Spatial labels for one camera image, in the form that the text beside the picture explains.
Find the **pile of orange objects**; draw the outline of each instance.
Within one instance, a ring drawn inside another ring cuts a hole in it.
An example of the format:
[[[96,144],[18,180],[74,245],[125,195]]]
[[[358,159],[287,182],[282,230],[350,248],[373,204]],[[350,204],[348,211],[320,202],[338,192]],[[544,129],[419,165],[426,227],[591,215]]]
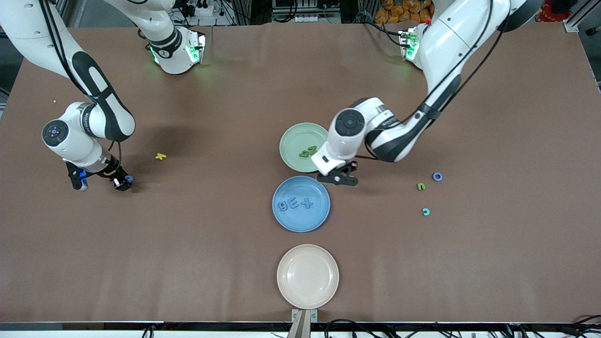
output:
[[[407,20],[426,22],[434,15],[432,0],[382,0],[374,23],[397,23]]]

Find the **green plate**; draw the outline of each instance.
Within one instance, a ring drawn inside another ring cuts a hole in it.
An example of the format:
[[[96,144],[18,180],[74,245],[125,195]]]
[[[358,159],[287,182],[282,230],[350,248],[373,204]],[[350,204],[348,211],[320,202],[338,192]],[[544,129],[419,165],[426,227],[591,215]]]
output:
[[[317,167],[313,155],[328,138],[328,131],[319,124],[299,123],[290,127],[279,141],[279,154],[284,163],[301,173],[312,173]]]

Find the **white plate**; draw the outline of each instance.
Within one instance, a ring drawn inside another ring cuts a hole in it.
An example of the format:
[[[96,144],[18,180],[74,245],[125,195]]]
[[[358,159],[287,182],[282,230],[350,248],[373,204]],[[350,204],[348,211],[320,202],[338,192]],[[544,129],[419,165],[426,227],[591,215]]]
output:
[[[290,249],[278,265],[282,296],[299,309],[317,309],[338,289],[338,265],[324,248],[303,244]]]

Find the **black strap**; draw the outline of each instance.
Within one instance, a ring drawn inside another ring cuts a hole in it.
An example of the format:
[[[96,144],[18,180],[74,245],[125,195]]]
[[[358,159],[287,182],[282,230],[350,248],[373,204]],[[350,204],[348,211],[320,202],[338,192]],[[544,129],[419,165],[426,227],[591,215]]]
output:
[[[112,85],[109,83],[108,86],[101,91],[99,94],[96,95],[88,95],[88,98],[90,100],[92,100],[92,102],[101,102],[101,101],[106,101],[106,98],[109,97],[109,95],[114,94],[115,91],[112,88]]]
[[[440,111],[432,108],[431,106],[428,106],[425,102],[422,102],[417,109],[423,112],[426,115],[426,117],[432,120],[436,120],[441,116]]]

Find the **tabletop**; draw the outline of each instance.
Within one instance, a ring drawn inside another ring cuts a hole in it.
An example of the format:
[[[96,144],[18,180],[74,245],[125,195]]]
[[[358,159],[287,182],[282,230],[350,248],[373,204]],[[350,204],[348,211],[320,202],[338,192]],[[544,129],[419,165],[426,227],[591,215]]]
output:
[[[133,28],[72,31],[136,118],[122,144],[127,192],[99,177],[71,188],[40,132],[85,98],[24,62],[0,121],[0,320],[289,321],[276,269],[300,244],[340,269],[320,320],[601,312],[601,96],[576,34],[560,23],[504,34],[407,158],[360,159],[359,186],[328,185],[328,219],[292,233],[271,209],[277,186],[301,175],[280,158],[284,131],[327,127],[370,96],[404,118],[426,95],[423,75],[369,26],[194,29],[208,34],[204,64],[176,76]]]

